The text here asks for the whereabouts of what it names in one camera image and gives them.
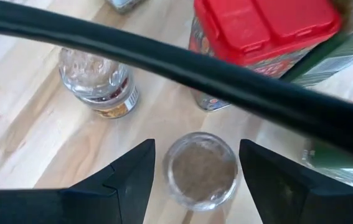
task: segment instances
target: jar lid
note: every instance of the jar lid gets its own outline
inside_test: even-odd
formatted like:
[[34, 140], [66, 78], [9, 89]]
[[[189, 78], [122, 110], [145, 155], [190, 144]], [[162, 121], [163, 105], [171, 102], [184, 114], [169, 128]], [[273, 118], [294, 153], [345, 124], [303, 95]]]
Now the jar lid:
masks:
[[195, 0], [216, 56], [249, 65], [327, 40], [341, 26], [328, 0]]

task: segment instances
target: bottle label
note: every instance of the bottle label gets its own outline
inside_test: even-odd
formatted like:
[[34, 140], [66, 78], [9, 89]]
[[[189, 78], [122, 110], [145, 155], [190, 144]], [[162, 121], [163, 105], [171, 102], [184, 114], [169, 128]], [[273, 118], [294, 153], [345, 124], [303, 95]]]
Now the bottle label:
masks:
[[128, 114], [136, 106], [138, 98], [139, 92], [136, 87], [134, 87], [130, 96], [120, 105], [114, 108], [94, 110], [104, 118], [119, 118]]
[[293, 83], [304, 87], [313, 86], [351, 65], [353, 65], [353, 55], [327, 58]]

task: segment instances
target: spice jar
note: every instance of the spice jar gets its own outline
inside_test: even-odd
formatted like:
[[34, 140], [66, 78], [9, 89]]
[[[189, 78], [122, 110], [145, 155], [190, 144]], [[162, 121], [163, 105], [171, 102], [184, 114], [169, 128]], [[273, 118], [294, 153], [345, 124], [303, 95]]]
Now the spice jar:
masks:
[[[189, 49], [279, 78], [340, 28], [328, 0], [194, 0]], [[227, 102], [198, 91], [206, 111]]]
[[127, 13], [143, 0], [107, 0], [119, 13]]
[[309, 87], [353, 64], [353, 0], [332, 0], [331, 2], [342, 15], [341, 31], [313, 49], [283, 75], [282, 80]]
[[239, 184], [238, 163], [231, 148], [209, 133], [178, 139], [163, 160], [171, 195], [191, 210], [204, 211], [230, 199]]
[[64, 85], [104, 118], [128, 114], [139, 98], [131, 67], [74, 49], [60, 52]]

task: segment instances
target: wooden table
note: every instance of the wooden table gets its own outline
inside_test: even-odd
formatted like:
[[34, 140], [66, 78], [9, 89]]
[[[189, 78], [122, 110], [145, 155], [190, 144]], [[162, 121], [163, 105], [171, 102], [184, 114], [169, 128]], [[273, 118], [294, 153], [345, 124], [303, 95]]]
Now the wooden table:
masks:
[[[187, 47], [193, 16], [193, 0], [148, 0], [125, 16], [104, 0], [13, 1], [180, 47]], [[138, 107], [121, 119], [100, 118], [62, 86], [59, 49], [0, 35], [0, 189], [68, 187], [154, 138], [156, 171], [145, 223], [261, 223], [243, 180], [223, 210], [187, 212], [167, 193], [162, 158], [177, 138], [201, 130], [220, 136], [236, 153], [239, 140], [246, 138], [298, 161], [302, 136], [233, 106], [205, 113], [188, 88], [138, 69]], [[317, 89], [353, 101], [350, 71], [353, 66]]]

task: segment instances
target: open jar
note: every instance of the open jar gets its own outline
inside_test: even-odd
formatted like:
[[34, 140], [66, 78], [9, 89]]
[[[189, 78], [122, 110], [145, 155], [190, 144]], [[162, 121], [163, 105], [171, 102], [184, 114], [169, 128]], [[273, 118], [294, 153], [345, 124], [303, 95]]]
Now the open jar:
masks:
[[63, 84], [104, 118], [119, 118], [137, 104], [131, 67], [107, 58], [63, 48], [59, 57]]
[[178, 139], [163, 160], [171, 195], [190, 210], [211, 210], [232, 198], [239, 184], [231, 148], [213, 134], [196, 132]]

